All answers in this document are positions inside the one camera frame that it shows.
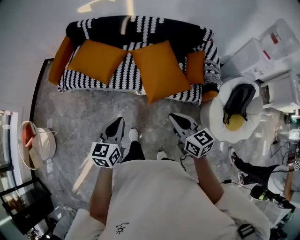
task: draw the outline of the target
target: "gray floor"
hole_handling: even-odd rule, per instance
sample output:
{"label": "gray floor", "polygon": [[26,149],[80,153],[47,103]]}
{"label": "gray floor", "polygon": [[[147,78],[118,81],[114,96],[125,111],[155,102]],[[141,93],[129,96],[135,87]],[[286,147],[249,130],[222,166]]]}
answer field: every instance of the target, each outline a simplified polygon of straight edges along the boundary
{"label": "gray floor", "polygon": [[[59,93],[57,87],[47,80],[49,69],[50,64],[38,91],[34,122],[38,127],[45,128],[47,122],[53,121],[52,130],[58,131],[55,136],[57,151],[52,162],[44,163],[36,173],[49,187],[56,206],[67,204],[76,209],[87,207],[99,169],[93,165],[86,172],[85,159],[101,127],[112,118],[122,116],[125,119],[123,146],[126,148],[129,147],[129,129],[138,129],[141,137],[139,141],[147,159],[156,159],[158,150],[164,150],[169,158],[176,160],[182,155],[176,146],[178,139],[168,120],[169,113],[187,114],[200,123],[199,107],[192,104],[161,100],[148,105],[146,97],[120,92],[82,90]],[[280,125],[287,128],[279,112],[264,111],[260,124],[251,137],[234,144],[238,155],[255,165],[281,162],[280,151],[270,158],[270,144],[276,127]],[[208,154],[220,181],[237,181],[238,171],[231,167],[227,155],[229,146],[228,142],[216,142]],[[272,152],[277,148],[278,146],[272,146]],[[192,160],[187,158],[184,165],[187,172],[195,178]]]}

